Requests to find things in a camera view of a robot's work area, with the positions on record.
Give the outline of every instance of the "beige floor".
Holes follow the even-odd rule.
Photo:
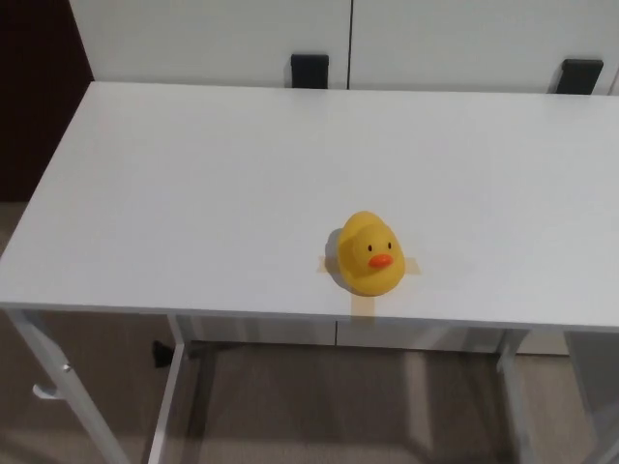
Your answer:
[[[0,204],[0,252],[21,213]],[[46,320],[135,463],[144,463],[166,371],[150,343],[164,318],[49,314]],[[103,463],[63,402],[32,393],[45,376],[0,315],[0,463]],[[218,352],[205,438],[185,462],[512,462],[492,356],[396,350],[238,346]],[[520,357],[543,464],[591,449],[568,358]]]

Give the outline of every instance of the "orange beak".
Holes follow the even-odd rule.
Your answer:
[[[382,269],[391,265],[394,262],[394,258],[389,254],[377,254],[372,256],[368,264],[372,268]]]

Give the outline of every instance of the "table leg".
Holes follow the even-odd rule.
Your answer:
[[[199,319],[168,315],[176,346],[148,464],[196,462],[202,443],[206,404],[214,373],[214,353],[208,350]]]
[[[528,433],[527,419],[524,413],[524,401],[520,394],[515,357],[522,340],[528,335],[526,330],[507,330],[501,343],[497,368],[503,374],[505,390],[510,407],[512,430],[516,442],[519,464],[533,464],[535,454]]]
[[[130,464],[88,391],[62,349],[50,337],[43,321],[30,310],[7,310],[9,318],[56,388],[109,464]]]

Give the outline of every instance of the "cabinet door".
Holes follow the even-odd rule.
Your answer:
[[[327,53],[345,88],[350,0],[71,0],[97,80],[282,87]]]
[[[356,0],[351,89],[540,92],[563,59],[619,67],[619,2]]]

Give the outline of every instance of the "rubber duck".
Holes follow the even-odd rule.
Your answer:
[[[338,265],[351,289],[368,297],[392,290],[406,271],[396,235],[380,217],[369,211],[355,213],[341,229]]]

